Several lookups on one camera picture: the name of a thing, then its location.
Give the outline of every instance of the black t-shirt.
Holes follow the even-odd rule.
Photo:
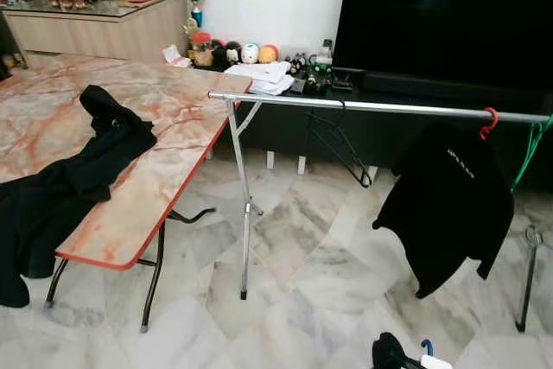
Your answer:
[[[423,298],[466,257],[492,268],[513,215],[512,193],[488,142],[447,124],[429,127],[393,169],[401,175],[373,228],[401,239]]]

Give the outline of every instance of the blue handle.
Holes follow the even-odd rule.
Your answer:
[[[432,346],[432,342],[430,340],[424,339],[423,343],[421,343],[421,346],[428,349],[428,356],[434,356],[434,347]]]

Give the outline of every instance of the wooden cabinet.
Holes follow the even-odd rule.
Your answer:
[[[186,53],[186,0],[157,0],[138,9],[102,2],[93,10],[63,12],[35,0],[3,14],[30,67],[41,66],[51,54],[162,63],[162,49],[172,43]]]

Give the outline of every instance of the folding table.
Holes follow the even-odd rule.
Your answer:
[[[225,104],[208,99],[207,93],[215,88],[247,92],[250,83],[246,77],[223,73],[59,55],[47,67],[0,84],[0,182],[37,173],[84,147],[93,136],[92,119],[79,95],[90,84],[102,86],[142,120],[152,121],[157,137],[157,144],[111,185],[111,199],[97,204],[58,247],[56,255],[63,259],[47,306],[53,304],[68,260],[112,270],[146,264],[155,267],[141,326],[141,331],[148,330],[162,267],[165,219],[198,219],[182,217],[173,205],[227,123]],[[157,260],[141,259],[157,233]]]

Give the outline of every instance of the green string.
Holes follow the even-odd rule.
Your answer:
[[[530,126],[530,137],[528,139],[528,148],[526,149],[526,157],[524,158],[524,162],[522,163],[522,166],[518,171],[517,177],[515,177],[515,180],[512,183],[511,192],[514,193],[518,184],[522,180],[522,177],[524,176],[524,172],[528,168],[528,165],[530,164],[532,157],[534,157],[534,153],[536,153],[537,146],[539,145],[539,142],[542,139],[543,134],[545,134],[545,131],[547,131],[552,124],[553,124],[553,114],[551,114],[550,118],[545,123],[532,123],[532,125]]]

